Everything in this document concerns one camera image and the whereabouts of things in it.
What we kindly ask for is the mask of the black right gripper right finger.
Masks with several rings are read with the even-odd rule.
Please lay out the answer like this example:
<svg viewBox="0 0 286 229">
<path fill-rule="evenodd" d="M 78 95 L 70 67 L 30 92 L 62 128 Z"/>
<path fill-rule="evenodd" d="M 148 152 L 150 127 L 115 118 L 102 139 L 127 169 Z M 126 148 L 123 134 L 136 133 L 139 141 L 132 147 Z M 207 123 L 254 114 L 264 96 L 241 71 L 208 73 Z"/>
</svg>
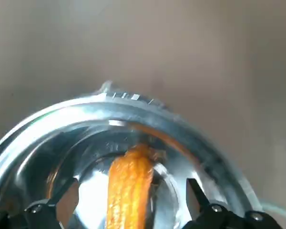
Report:
<svg viewBox="0 0 286 229">
<path fill-rule="evenodd" d="M 247 211 L 244 217 L 224 206 L 210 203 L 196 179 L 186 180 L 186 204 L 190 213 L 199 210 L 197 218 L 186 223 L 187 229 L 279 229 L 270 215 L 260 211 Z"/>
</svg>

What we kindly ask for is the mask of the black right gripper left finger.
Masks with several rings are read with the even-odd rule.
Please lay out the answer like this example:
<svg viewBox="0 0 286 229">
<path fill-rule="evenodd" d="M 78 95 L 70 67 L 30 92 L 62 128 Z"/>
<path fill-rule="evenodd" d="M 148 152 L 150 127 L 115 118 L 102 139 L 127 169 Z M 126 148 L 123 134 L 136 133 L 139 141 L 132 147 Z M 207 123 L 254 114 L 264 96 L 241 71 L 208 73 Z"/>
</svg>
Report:
<svg viewBox="0 0 286 229">
<path fill-rule="evenodd" d="M 0 229 L 63 229 L 79 203 L 79 182 L 69 179 L 50 199 L 32 202 L 23 212 L 0 212 Z"/>
</svg>

